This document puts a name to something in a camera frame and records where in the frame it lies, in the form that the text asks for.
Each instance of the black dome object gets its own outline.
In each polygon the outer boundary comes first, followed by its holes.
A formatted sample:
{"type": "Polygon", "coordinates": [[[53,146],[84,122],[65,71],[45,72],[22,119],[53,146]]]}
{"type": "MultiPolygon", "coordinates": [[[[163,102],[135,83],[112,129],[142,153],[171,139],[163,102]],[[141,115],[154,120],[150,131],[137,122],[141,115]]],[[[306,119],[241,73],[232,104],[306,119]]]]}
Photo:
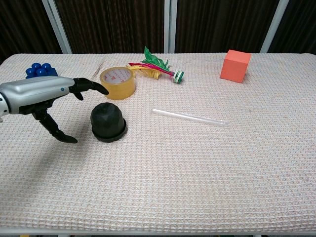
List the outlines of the black dome object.
{"type": "Polygon", "coordinates": [[[101,103],[94,107],[90,120],[94,136],[102,142],[116,141],[127,132],[122,112],[112,103],[101,103]]]}

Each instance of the brown curtain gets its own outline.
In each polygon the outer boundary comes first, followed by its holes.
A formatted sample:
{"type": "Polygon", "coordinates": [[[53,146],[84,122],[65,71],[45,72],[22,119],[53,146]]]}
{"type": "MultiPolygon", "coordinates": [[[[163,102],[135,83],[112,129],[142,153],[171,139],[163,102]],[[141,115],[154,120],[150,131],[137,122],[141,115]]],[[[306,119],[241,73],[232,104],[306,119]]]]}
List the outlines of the brown curtain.
{"type": "Polygon", "coordinates": [[[0,0],[0,63],[16,53],[61,53],[41,0],[0,0]]]}
{"type": "Polygon", "coordinates": [[[177,53],[259,52],[277,0],[178,0],[177,53]]]}
{"type": "Polygon", "coordinates": [[[56,0],[73,53],[163,52],[162,0],[56,0]]]}
{"type": "Polygon", "coordinates": [[[269,52],[316,54],[315,0],[288,3],[269,52]]]}

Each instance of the white table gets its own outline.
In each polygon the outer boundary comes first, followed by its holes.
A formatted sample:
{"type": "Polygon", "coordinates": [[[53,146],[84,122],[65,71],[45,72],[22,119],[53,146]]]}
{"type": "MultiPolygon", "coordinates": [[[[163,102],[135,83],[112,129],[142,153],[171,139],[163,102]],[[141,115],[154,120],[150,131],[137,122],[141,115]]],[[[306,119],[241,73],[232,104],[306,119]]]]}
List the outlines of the white table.
{"type": "MultiPolygon", "coordinates": [[[[114,143],[97,141],[96,91],[67,95],[49,113],[79,140],[60,143],[31,115],[0,125],[0,234],[280,234],[316,232],[316,57],[253,54],[242,84],[219,78],[223,53],[161,54],[181,84],[138,76],[111,101],[127,121],[114,143]],[[153,115],[150,109],[225,119],[228,127],[153,115]]],[[[0,83],[33,62],[99,81],[142,54],[18,54],[0,83]]]]}

